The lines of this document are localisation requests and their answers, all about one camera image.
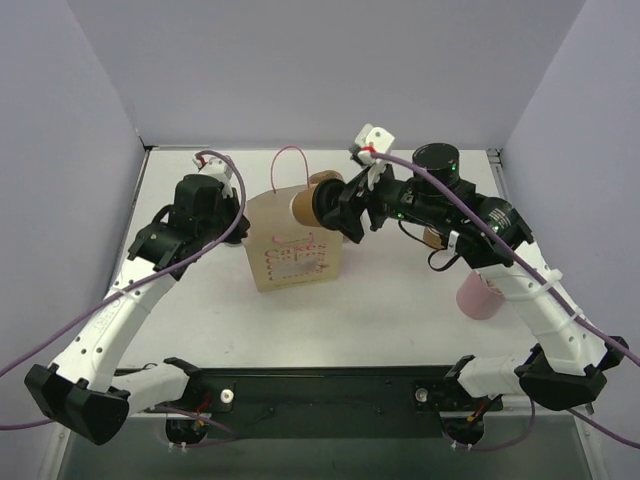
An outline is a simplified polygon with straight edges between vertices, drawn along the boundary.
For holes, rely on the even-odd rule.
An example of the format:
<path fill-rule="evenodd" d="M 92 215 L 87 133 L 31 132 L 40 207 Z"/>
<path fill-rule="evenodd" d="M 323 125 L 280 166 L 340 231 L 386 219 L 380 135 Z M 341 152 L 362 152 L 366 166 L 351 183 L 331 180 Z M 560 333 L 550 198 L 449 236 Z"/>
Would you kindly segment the black cup lid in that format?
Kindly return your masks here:
<path fill-rule="evenodd" d="M 346 184 L 338 178 L 322 180 L 312 195 L 312 210 L 319 225 L 337 231 L 340 226 L 339 198 Z"/>

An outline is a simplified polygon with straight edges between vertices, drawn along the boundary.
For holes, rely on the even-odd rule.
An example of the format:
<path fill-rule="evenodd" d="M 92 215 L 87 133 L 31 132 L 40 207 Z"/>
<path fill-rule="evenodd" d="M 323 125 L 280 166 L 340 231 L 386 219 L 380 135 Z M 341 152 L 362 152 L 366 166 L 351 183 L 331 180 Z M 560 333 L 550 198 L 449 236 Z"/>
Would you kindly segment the single brown paper cup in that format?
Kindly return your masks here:
<path fill-rule="evenodd" d="M 300 225 L 307 227 L 319 226 L 313 209 L 314 192 L 315 186 L 311 186 L 296 193 L 291 200 L 291 215 Z"/>

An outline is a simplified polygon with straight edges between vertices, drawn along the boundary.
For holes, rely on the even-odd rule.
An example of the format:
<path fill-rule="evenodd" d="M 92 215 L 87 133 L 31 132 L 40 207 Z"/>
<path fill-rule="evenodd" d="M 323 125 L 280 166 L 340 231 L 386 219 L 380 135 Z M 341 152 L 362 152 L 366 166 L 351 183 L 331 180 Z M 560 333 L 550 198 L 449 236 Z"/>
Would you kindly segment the stack of brown paper cups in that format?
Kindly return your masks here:
<path fill-rule="evenodd" d="M 433 250 L 446 250 L 447 240 L 435 229 L 425 227 L 423 231 L 424 243 Z"/>

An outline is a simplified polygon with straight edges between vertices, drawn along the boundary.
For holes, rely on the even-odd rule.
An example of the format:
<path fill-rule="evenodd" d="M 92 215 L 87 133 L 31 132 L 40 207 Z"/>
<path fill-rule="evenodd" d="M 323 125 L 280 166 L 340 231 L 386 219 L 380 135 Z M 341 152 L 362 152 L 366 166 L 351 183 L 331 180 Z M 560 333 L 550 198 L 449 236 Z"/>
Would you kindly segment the cream and pink paper bag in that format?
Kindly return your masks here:
<path fill-rule="evenodd" d="M 341 271 L 344 237 L 320 226 L 300 225 L 291 215 L 294 195 L 309 188 L 309 177 L 300 185 L 280 188 L 275 181 L 275 160 L 269 170 L 270 187 L 247 202 L 250 222 L 243 246 L 257 290 L 278 289 L 335 280 Z"/>

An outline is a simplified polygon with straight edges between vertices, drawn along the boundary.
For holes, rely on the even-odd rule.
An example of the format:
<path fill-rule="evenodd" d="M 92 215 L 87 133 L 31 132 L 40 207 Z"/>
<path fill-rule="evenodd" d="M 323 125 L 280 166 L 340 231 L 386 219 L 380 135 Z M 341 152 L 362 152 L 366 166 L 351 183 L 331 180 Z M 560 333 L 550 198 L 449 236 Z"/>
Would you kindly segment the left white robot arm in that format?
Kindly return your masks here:
<path fill-rule="evenodd" d="M 47 366 L 34 365 L 24 383 L 41 412 L 96 445 L 126 419 L 171 402 L 190 411 L 201 403 L 198 368 L 169 359 L 119 376 L 119 362 L 161 298 L 181 279 L 186 259 L 205 245 L 236 243 L 249 228 L 238 194 L 223 174 L 189 174 L 172 204 L 141 229 L 109 289 L 106 305 Z"/>

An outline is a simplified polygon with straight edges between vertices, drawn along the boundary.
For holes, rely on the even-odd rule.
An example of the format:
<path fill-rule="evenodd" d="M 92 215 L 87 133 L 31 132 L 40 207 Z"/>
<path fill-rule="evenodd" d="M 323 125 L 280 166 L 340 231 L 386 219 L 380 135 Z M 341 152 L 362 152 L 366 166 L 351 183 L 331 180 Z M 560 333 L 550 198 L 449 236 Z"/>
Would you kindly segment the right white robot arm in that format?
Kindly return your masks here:
<path fill-rule="evenodd" d="M 606 371 L 621 363 L 627 344 L 603 334 L 579 311 L 518 211 L 461 178 L 456 147 L 419 147 L 405 164 L 413 172 L 407 180 L 396 178 L 390 155 L 371 146 L 353 148 L 352 158 L 362 168 L 358 175 L 348 182 L 323 180 L 312 196 L 322 227 L 354 243 L 364 236 L 363 215 L 373 231 L 388 219 L 433 229 L 455 259 L 464 260 L 511 304 L 536 339 L 523 358 L 459 361 L 443 384 L 450 405 L 464 408 L 481 397 L 526 395 L 561 411 L 597 399 Z"/>

